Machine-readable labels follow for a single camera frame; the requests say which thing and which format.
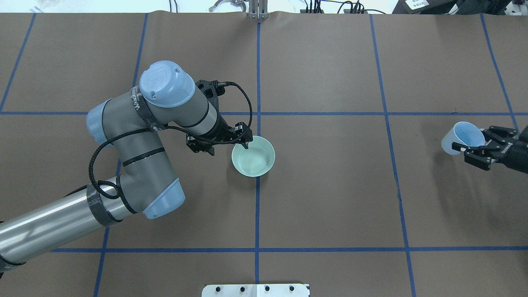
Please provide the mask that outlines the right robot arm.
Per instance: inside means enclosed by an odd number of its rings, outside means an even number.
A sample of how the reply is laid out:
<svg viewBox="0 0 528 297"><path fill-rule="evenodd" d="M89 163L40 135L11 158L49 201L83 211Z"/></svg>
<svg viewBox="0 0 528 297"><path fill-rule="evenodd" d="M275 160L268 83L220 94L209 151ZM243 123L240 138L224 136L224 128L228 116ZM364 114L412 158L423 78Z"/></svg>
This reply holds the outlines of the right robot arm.
<svg viewBox="0 0 528 297"><path fill-rule="evenodd" d="M489 171L492 164L521 172L528 172L527 129L490 126L479 129L468 122L459 122L442 140L442 148L452 155L462 154L464 161Z"/></svg>

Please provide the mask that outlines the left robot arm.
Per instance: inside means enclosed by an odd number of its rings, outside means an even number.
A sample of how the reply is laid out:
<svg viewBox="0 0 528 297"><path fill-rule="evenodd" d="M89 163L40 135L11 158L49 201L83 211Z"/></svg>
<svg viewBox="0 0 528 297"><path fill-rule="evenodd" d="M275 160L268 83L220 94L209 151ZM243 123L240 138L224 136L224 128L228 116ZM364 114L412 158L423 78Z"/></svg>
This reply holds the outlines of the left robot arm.
<svg viewBox="0 0 528 297"><path fill-rule="evenodd" d="M151 64L137 86L87 114L87 130L99 146L87 167L89 183L54 203L1 224L1 272L130 215L164 216L185 201L180 178L159 133L178 130L194 153L214 155L215 145L253 140L252 118L229 126L218 97L232 81L199 80L172 61Z"/></svg>

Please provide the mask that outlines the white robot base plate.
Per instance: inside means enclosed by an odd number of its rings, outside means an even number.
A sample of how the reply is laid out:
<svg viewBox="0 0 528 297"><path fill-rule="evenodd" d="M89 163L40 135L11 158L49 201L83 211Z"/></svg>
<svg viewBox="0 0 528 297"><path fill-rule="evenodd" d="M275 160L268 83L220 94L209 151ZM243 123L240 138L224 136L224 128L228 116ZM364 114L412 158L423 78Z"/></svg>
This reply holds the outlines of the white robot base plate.
<svg viewBox="0 0 528 297"><path fill-rule="evenodd" d="M308 284L217 284L203 288L202 297L310 297Z"/></svg>

